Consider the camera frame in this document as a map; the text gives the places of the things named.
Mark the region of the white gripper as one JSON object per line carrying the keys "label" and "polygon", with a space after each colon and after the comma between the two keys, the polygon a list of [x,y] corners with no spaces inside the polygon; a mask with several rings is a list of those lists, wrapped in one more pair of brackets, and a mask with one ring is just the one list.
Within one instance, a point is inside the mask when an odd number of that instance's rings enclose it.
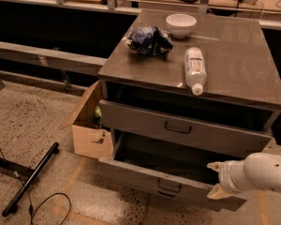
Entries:
{"label": "white gripper", "polygon": [[219,179],[219,184],[214,185],[207,194],[208,199],[221,200],[231,197],[232,194],[243,192],[237,185],[237,180],[244,175],[244,163],[242,161],[211,162],[207,164],[207,167],[217,172]]}

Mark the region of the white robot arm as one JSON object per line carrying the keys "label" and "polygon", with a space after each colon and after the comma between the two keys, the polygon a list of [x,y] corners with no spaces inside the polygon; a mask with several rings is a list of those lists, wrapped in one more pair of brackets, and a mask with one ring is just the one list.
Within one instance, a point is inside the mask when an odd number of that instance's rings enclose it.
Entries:
{"label": "white robot arm", "polygon": [[281,156],[254,153],[244,160],[227,160],[208,163],[218,172],[219,182],[207,197],[220,200],[248,190],[271,190],[281,193]]}

